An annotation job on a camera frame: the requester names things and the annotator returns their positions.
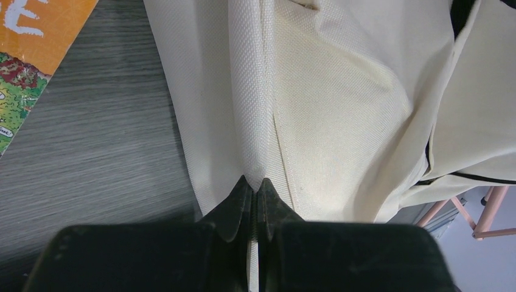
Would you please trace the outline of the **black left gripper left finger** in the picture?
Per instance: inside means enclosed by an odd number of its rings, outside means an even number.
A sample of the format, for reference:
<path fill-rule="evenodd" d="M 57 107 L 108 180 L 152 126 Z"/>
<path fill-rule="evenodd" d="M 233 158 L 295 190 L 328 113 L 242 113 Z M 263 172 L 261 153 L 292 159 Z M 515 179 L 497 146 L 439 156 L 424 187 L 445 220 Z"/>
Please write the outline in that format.
<path fill-rule="evenodd" d="M 248 291 L 253 190 L 241 176 L 229 195 L 201 220 L 214 228 L 208 291 Z"/>

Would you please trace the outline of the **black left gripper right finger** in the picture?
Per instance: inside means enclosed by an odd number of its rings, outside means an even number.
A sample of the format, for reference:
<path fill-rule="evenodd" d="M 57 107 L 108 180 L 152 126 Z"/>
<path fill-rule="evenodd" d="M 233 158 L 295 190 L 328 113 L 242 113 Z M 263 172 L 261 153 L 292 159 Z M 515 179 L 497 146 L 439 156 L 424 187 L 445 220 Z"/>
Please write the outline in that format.
<path fill-rule="evenodd" d="M 280 198 L 270 179 L 262 180 L 256 196 L 259 290 L 279 291 L 282 260 L 277 235 L 284 223 L 304 220 Z"/>

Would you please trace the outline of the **cream canvas backpack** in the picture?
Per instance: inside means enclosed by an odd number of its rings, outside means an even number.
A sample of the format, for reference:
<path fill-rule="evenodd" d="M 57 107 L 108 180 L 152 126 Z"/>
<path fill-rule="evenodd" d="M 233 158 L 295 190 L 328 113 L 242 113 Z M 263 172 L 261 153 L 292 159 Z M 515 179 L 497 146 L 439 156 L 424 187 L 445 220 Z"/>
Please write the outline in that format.
<path fill-rule="evenodd" d="M 145 1 L 202 213 L 240 176 L 306 220 L 515 184 L 513 1 Z"/>

